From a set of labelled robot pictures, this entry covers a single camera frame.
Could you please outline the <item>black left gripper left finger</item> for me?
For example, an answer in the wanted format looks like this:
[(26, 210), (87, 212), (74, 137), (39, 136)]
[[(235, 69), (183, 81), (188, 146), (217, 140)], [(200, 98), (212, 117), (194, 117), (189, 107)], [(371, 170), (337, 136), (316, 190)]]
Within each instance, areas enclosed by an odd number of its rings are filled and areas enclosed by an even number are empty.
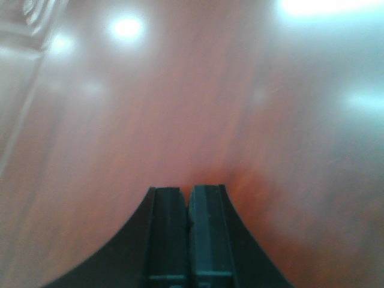
[(188, 287), (187, 207), (181, 190), (151, 187), (105, 246), (48, 287)]

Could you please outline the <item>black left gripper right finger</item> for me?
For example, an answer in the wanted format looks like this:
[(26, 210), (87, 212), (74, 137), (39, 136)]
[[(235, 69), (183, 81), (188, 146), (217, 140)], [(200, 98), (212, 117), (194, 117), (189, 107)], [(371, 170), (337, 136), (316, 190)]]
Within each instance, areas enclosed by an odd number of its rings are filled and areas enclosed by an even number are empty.
[(189, 203), (192, 287), (291, 287), (253, 238), (224, 185), (197, 185)]

